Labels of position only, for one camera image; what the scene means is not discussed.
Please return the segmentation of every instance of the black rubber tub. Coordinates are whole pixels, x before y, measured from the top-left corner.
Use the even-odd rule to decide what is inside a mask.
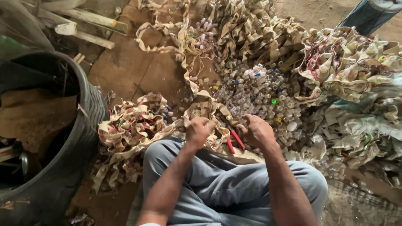
[[[18,188],[0,193],[0,225],[58,225],[93,163],[98,135],[91,127],[97,128],[98,123],[109,118],[107,106],[82,68],[67,55],[36,52],[13,62],[50,75],[54,75],[61,64],[67,65],[73,79],[65,89],[66,96],[77,95],[77,103],[88,114],[86,117],[78,111],[74,125],[67,131],[67,139],[59,144],[57,154],[39,174]],[[46,86],[50,90],[60,89],[60,84]]]

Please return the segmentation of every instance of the dusty floor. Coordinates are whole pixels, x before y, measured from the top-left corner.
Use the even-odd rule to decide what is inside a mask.
[[[127,2],[128,0],[116,0],[115,2],[87,0],[85,8],[99,11],[105,16],[114,17],[114,7],[116,5],[123,7]],[[335,27],[359,2],[360,0],[276,0],[275,7],[279,17],[293,16],[307,29],[322,29],[324,27]],[[91,43],[80,43],[80,52],[87,57],[88,61],[95,62],[88,79],[94,85],[101,86],[104,93],[113,90],[118,95],[111,101],[109,107],[115,103],[120,103],[120,97],[124,100],[135,101],[147,92],[160,92],[168,100],[168,104],[175,102],[183,105],[184,103],[181,103],[180,99],[188,95],[189,89],[184,84],[183,70],[175,61],[174,56],[171,54],[148,54],[138,48],[135,41],[136,29],[142,23],[151,21],[153,18],[147,10],[138,10],[137,3],[137,0],[131,0],[124,8],[123,15],[131,18],[123,16],[120,21],[128,23],[131,29],[128,36],[112,34],[110,40],[116,43],[113,50],[102,52],[101,48]],[[165,19],[169,21],[177,18],[167,17]],[[380,34],[380,38],[384,40],[402,43],[402,27],[400,24],[402,24],[402,13],[388,21],[376,33]],[[87,31],[100,36],[104,35],[103,31],[96,29]],[[146,44],[150,46],[160,45],[168,41],[158,32],[146,33],[144,40],[147,40]],[[217,79],[216,73],[210,70],[211,62],[203,62],[205,69],[199,77],[209,77],[212,81]],[[81,65],[87,71],[89,70],[88,64],[82,63]],[[355,171],[348,173],[348,175],[347,180],[363,178],[361,173]],[[401,190],[391,189],[377,179],[366,180],[368,180],[368,187],[375,193],[402,205]],[[125,225],[137,184],[124,185],[118,195],[106,197],[96,196],[90,190],[90,186],[91,180],[87,178],[73,198],[67,213],[85,212],[94,216],[98,226]]]

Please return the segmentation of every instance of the scrap pile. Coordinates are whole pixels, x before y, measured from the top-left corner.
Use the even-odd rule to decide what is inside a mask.
[[[141,1],[139,6],[148,7],[156,15],[154,25],[145,23],[138,29],[139,47],[147,52],[174,52],[176,60],[186,69],[184,78],[193,92],[191,97],[204,98],[203,102],[193,103],[184,119],[175,121],[169,129],[164,124],[151,128],[157,139],[160,132],[173,132],[185,127],[192,116],[201,115],[216,123],[220,134],[209,137],[207,148],[217,151],[225,143],[224,138],[230,136],[226,122],[219,120],[220,114],[235,127],[245,123],[241,115],[250,113],[270,123],[288,160],[312,164],[335,179],[344,178],[346,165],[363,166],[401,188],[399,131],[402,128],[397,113],[402,94],[398,74],[402,69],[402,48],[398,43],[362,37],[348,27],[306,31],[291,17],[277,18],[271,1],[209,1],[207,18],[191,24],[190,6],[190,0],[180,3],[183,22],[176,24],[158,21],[158,9],[163,5]],[[147,29],[163,31],[176,46],[145,46],[141,37]],[[213,97],[206,90],[199,90],[203,80],[197,77],[198,73],[190,77],[197,57],[216,60],[215,70],[221,74],[221,81],[214,86]],[[112,120],[104,122],[108,129],[100,135],[106,145],[108,139],[123,144],[119,147],[121,157],[114,154],[110,162],[124,159],[128,166],[134,163],[129,154],[125,156],[126,144],[134,150],[136,145],[144,143],[136,149],[139,153],[156,139],[148,140],[146,133],[135,142],[122,136],[127,128],[121,123],[125,121],[126,126],[132,122],[119,110],[115,108],[112,112],[119,128],[110,128]],[[149,113],[145,109],[142,117]],[[146,123],[142,117],[133,120],[137,123],[142,120],[138,134],[143,133],[142,126]],[[102,139],[107,133],[115,136]],[[258,149],[245,145],[260,155]],[[101,168],[98,174],[107,174],[110,165],[104,164],[102,167],[106,168]],[[108,186],[113,188],[114,182],[119,181],[121,168],[115,164],[112,171]],[[102,179],[95,181],[98,188]]]

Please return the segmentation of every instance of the grey pants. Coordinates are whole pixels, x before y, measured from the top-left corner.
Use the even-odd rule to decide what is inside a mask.
[[[181,146],[181,142],[173,140],[160,140],[149,146],[144,157],[144,197]],[[306,163],[287,163],[319,217],[328,189],[324,176]],[[268,183],[265,164],[237,166],[201,149],[192,159],[168,225],[275,225]]]

